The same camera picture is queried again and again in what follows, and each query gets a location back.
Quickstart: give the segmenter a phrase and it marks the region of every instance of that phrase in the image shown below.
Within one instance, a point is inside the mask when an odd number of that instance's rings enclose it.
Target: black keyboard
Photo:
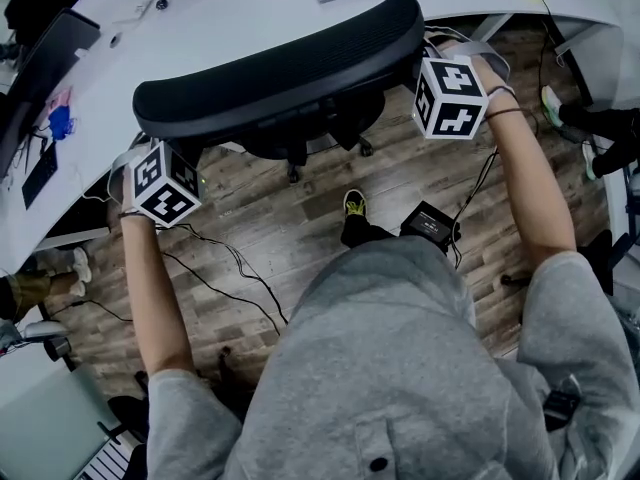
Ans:
[[[57,170],[58,158],[56,157],[56,143],[54,142],[49,146],[49,149],[42,154],[33,171],[29,174],[27,181],[22,185],[22,197],[24,198],[24,205],[27,210]]]

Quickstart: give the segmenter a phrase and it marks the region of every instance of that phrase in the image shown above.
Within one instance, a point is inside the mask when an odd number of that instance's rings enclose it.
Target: gray sleeve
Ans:
[[[579,386],[561,478],[615,471],[638,428],[638,381],[622,326],[583,256],[561,253],[535,272],[518,362],[537,368],[552,389],[571,376]]]
[[[236,417],[190,372],[165,370],[149,381],[150,480],[212,480],[240,437]]]

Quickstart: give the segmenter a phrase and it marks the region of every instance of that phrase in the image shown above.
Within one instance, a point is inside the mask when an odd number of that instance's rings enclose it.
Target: yellow shoelace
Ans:
[[[360,203],[354,203],[353,201],[347,201],[347,216],[349,215],[362,215],[364,217],[364,207],[366,203],[364,200]]]

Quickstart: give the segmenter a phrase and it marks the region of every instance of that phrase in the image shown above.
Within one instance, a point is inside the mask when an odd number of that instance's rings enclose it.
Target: white cube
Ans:
[[[426,139],[472,139],[489,99],[471,59],[422,59],[412,116]]]
[[[173,226],[202,204],[204,180],[166,142],[134,161],[131,171],[133,206],[162,226]]]

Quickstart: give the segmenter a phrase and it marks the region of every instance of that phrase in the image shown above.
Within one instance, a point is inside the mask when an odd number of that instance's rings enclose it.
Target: forearm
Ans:
[[[122,235],[133,324],[147,373],[171,368],[195,371],[153,222],[145,217],[125,217]]]
[[[485,65],[476,68],[488,90],[504,85]],[[491,102],[487,115],[518,106],[513,96],[502,92]],[[500,152],[511,212],[533,264],[538,266],[558,252],[575,250],[569,208],[524,114],[505,113],[488,122]]]

